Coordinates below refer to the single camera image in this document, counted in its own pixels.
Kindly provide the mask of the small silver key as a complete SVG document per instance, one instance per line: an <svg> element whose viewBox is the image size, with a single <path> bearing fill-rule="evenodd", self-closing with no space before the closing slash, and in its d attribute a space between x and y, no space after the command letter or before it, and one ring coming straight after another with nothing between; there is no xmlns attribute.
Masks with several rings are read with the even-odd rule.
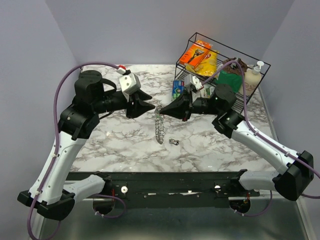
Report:
<svg viewBox="0 0 320 240"><path fill-rule="evenodd" d="M175 146L178 146L179 145L179 141L178 140L175 140L175 139L169 139L169 143L172 144L172 145L175 145Z"/></svg>

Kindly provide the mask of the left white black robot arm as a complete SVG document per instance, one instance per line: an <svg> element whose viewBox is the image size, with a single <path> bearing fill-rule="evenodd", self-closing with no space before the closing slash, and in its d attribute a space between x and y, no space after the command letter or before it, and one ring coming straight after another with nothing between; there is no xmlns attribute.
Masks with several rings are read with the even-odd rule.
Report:
<svg viewBox="0 0 320 240"><path fill-rule="evenodd" d="M152 97L141 90L136 74L126 70L118 80L119 90L98 71L79 74L72 103L57 121L51 153L33 186L19 193L20 203L34 207L47 219L62 221L77 202L96 194L104 198L112 193L112 178L106 173L94 172L69 186L65 181L79 151L100 123L100 114L124 110L127 118L134 119L155 108L148 102Z"/></svg>

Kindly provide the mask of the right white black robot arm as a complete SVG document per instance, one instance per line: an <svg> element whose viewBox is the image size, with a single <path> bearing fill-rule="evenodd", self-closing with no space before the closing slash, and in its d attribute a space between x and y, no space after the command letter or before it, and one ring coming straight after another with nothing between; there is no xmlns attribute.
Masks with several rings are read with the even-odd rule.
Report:
<svg viewBox="0 0 320 240"><path fill-rule="evenodd" d="M232 109L237 97L227 84L218 84L210 98L197 97L191 90L183 93L159 112L182 121L192 114L215 115L214 128L257 153L274 167L274 171L249 171L230 183L230 191L241 196L251 190L276 191L296 201L314 179L313 156L292 150L251 125L245 116Z"/></svg>

